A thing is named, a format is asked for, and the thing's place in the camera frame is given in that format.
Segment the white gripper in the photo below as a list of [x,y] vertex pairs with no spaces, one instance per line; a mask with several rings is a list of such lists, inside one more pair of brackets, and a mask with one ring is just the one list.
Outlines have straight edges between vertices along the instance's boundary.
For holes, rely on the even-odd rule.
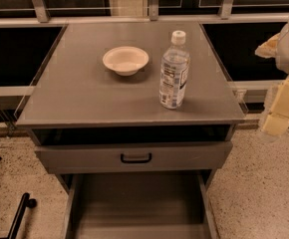
[[[258,46],[255,55],[264,59],[276,57],[276,67],[289,74],[289,21],[280,34]],[[289,127],[289,77],[268,91],[264,108],[260,130],[271,136],[282,135]]]

